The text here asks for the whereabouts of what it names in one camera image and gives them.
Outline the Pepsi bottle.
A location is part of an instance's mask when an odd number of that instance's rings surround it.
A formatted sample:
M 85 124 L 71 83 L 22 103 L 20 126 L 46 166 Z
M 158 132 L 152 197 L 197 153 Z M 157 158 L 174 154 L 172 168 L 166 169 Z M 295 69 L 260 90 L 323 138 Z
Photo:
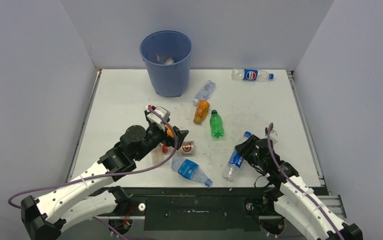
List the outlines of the Pepsi bottle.
M 245 82 L 269 82 L 274 80 L 274 74 L 261 69 L 234 68 L 231 79 Z
M 223 168 L 221 174 L 221 176 L 229 182 L 233 182 L 235 180 L 244 161 L 236 150 L 236 146 L 244 143 L 248 138 L 251 137 L 251 135 L 252 133 L 250 131 L 245 131 L 243 135 L 234 142 L 232 154 L 230 155 L 228 162 Z

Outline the crushed blue-label water bottle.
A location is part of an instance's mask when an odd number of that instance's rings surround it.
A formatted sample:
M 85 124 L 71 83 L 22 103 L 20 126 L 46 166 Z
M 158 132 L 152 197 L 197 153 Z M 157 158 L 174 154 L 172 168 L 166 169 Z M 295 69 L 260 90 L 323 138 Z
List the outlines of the crushed blue-label water bottle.
M 189 181 L 203 184 L 206 187 L 211 187 L 213 184 L 213 181 L 204 173 L 201 167 L 190 159 L 174 156 L 171 169 Z

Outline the green plastic bottle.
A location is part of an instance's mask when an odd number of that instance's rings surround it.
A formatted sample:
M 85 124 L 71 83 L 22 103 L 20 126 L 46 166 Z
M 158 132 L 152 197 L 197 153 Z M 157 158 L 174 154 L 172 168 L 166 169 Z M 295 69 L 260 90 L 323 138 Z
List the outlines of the green plastic bottle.
M 224 136 L 225 130 L 223 126 L 222 117 L 218 114 L 216 109 L 211 111 L 211 116 L 209 120 L 211 135 L 219 139 Z

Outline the wide clear plastic jar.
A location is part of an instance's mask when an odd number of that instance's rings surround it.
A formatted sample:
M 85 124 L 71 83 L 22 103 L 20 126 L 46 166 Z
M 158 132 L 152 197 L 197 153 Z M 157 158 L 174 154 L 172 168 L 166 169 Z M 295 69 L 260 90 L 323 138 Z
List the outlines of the wide clear plastic jar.
M 172 56 L 156 55 L 155 63 L 160 65 L 172 65 L 175 63 L 175 60 Z

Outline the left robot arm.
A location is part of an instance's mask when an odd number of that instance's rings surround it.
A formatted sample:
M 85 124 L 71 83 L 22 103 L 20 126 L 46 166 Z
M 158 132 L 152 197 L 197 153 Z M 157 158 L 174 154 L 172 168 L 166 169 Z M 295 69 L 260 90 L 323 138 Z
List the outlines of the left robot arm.
M 131 197 L 120 186 L 112 186 L 121 173 L 132 172 L 160 143 L 179 149 L 188 130 L 130 126 L 113 148 L 90 168 L 52 192 L 21 201 L 21 220 L 32 240 L 56 240 L 62 232 L 82 221 L 102 214 L 123 215 Z

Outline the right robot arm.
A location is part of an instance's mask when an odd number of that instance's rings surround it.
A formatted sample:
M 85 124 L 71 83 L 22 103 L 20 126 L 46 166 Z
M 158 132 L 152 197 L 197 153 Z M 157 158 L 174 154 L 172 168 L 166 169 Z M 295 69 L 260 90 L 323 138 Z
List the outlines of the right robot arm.
M 262 207 L 268 214 L 279 214 L 308 240 L 361 240 L 362 230 L 348 224 L 325 205 L 289 163 L 275 153 L 273 141 L 245 132 L 244 141 L 235 146 L 241 160 L 248 162 L 264 178 L 269 188 Z

